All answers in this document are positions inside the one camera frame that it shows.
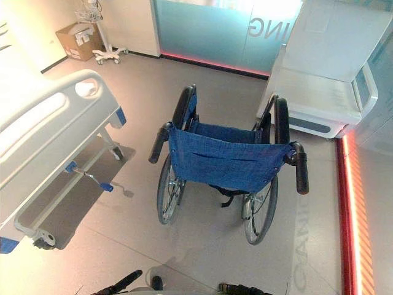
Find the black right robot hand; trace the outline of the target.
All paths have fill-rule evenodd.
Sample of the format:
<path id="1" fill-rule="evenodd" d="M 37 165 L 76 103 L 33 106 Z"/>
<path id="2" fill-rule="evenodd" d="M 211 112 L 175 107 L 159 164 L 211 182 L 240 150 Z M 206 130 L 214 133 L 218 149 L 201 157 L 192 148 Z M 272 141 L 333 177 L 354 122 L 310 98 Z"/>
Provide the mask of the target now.
<path id="1" fill-rule="evenodd" d="M 263 295 L 265 294 L 262 290 L 255 287 L 247 287 L 244 285 L 231 285 L 227 283 L 220 283 L 218 285 L 218 291 L 225 294 L 234 295 Z"/>

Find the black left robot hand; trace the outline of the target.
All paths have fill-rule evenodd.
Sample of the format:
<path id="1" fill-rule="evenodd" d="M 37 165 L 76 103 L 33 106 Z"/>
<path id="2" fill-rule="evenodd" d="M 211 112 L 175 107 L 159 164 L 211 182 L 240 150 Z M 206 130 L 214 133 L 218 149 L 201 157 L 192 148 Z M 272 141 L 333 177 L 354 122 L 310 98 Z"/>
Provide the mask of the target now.
<path id="1" fill-rule="evenodd" d="M 137 278 L 139 278 L 143 274 L 142 270 L 135 270 L 134 272 L 130 273 L 116 284 L 108 286 L 104 289 L 95 292 L 95 294 L 120 294 L 121 290 L 124 290 L 128 285 L 134 282 Z M 151 287 L 153 290 L 163 290 L 163 281 L 160 276 L 154 276 L 151 280 Z"/>

